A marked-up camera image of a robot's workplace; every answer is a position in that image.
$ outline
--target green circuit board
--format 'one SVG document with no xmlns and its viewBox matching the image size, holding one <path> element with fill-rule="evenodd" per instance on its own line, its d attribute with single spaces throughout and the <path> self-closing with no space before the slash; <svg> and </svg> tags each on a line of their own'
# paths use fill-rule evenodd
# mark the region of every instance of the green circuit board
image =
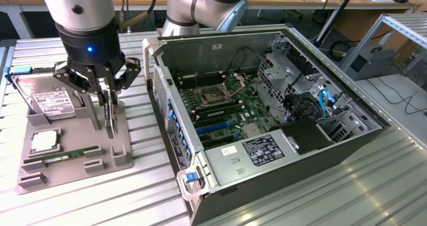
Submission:
<svg viewBox="0 0 427 226">
<path fill-rule="evenodd" d="M 197 87 L 197 89 L 180 90 L 196 131 L 220 124 L 228 125 L 226 128 L 198 134 L 205 149 L 267 133 L 269 128 L 277 124 L 260 98 L 253 95 L 255 90 L 248 78 L 248 76 L 244 78 L 240 75 L 234 77 L 233 73 L 229 73 L 222 86 L 213 84 Z"/>
</svg>

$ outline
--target motherboard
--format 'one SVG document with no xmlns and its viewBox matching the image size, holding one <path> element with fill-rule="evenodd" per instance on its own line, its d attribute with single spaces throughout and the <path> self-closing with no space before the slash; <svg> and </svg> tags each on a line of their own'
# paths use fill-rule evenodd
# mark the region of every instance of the motherboard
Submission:
<svg viewBox="0 0 427 226">
<path fill-rule="evenodd" d="M 267 133 L 277 120 L 261 102 L 251 82 L 253 75 L 229 72 L 205 85 L 192 78 L 193 88 L 180 88 L 180 96 L 204 149 Z"/>
</svg>

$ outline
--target hard drive label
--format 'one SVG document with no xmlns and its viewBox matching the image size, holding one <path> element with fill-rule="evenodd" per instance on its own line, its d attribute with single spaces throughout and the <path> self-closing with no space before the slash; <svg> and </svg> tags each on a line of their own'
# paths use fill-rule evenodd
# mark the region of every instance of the hard drive label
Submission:
<svg viewBox="0 0 427 226">
<path fill-rule="evenodd" d="M 32 97 L 45 116 L 74 112 L 73 103 L 66 91 L 34 93 Z"/>
<path fill-rule="evenodd" d="M 241 144 L 255 166 L 261 166 L 285 156 L 271 134 Z"/>
</svg>

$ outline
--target power supply label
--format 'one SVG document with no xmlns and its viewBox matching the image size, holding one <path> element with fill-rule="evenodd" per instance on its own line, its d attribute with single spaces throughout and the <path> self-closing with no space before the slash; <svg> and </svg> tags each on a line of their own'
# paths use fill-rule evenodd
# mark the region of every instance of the power supply label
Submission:
<svg viewBox="0 0 427 226">
<path fill-rule="evenodd" d="M 33 93 L 32 97 L 45 116 L 74 112 L 73 103 L 66 91 Z"/>
<path fill-rule="evenodd" d="M 241 144 L 255 166 L 261 166 L 285 156 L 271 134 Z"/>
</svg>

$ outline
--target hard drive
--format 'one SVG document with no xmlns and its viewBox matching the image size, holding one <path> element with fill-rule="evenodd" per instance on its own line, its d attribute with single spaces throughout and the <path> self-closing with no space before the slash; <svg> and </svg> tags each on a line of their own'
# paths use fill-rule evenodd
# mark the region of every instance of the hard drive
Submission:
<svg viewBox="0 0 427 226">
<path fill-rule="evenodd" d="M 32 114 L 44 114 L 49 120 L 76 116 L 74 109 L 84 106 L 78 93 L 53 78 L 53 71 L 17 66 L 8 76 Z"/>
</svg>

